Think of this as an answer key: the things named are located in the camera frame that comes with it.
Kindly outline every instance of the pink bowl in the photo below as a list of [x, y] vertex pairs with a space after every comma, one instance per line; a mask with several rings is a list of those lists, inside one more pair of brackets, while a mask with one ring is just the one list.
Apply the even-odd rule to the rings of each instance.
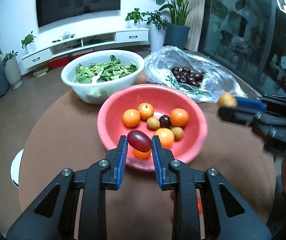
[[[160, 85], [136, 85], [116, 92], [102, 105], [98, 115], [98, 132], [104, 147], [111, 150], [117, 147], [121, 135], [127, 135], [131, 130], [140, 130], [150, 138], [154, 131], [147, 128], [146, 121], [141, 121], [136, 128], [124, 126], [123, 113], [128, 109], [137, 109], [141, 103], [150, 103], [154, 107], [154, 116], [169, 115], [175, 108], [185, 109], [189, 122], [184, 127], [184, 138], [174, 142], [169, 148], [174, 157], [184, 163], [192, 161], [200, 152], [207, 135], [207, 123], [199, 106], [183, 93]], [[133, 155], [129, 146], [126, 163], [136, 169], [154, 171], [153, 158], [143, 160]]]

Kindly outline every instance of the red box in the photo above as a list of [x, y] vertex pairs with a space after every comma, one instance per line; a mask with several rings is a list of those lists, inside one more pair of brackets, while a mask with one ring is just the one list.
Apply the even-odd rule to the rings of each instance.
[[87, 52], [87, 53], [83, 53], [83, 54], [78, 54], [78, 55], [72, 55], [72, 59], [76, 59], [80, 56], [83, 56], [83, 55], [86, 55], [86, 54], [89, 54], [90, 52]]
[[68, 56], [60, 57], [49, 62], [50, 69], [66, 66], [69, 63]]

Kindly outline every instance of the white pot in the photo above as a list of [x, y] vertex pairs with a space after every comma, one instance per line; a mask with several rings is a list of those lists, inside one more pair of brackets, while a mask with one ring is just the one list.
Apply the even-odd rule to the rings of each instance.
[[19, 65], [16, 60], [16, 57], [6, 62], [4, 70], [5, 70], [6, 79], [10, 83], [10, 85], [13, 87], [13, 89], [18, 88], [23, 83], [21, 71], [19, 69]]
[[166, 31], [158, 30], [155, 24], [150, 25], [150, 51], [155, 51], [164, 46]]
[[138, 29], [140, 27], [141, 20], [138, 20], [137, 23], [134, 23], [134, 20], [129, 20], [130, 29]]
[[36, 50], [35, 42], [32, 41], [30, 44], [25, 45], [24, 48], [28, 54], [32, 53], [34, 50]]

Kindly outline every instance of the curtain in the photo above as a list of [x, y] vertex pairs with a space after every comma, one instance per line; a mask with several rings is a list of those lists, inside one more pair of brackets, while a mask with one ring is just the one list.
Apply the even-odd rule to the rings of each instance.
[[191, 10], [185, 25], [190, 27], [190, 33], [188, 35], [186, 48], [197, 52], [203, 24], [205, 0], [189, 0], [189, 2], [189, 9]]

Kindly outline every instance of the cabinet drawer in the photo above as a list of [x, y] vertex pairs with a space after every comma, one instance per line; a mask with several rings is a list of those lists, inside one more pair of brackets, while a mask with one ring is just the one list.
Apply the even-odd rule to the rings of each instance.
[[146, 31], [129, 31], [118, 32], [115, 35], [116, 43], [133, 42], [133, 41], [147, 41], [148, 30]]
[[23, 65], [25, 69], [33, 67], [42, 62], [48, 61], [52, 59], [51, 49], [41, 50], [35, 54], [32, 54], [24, 59], [22, 59]]

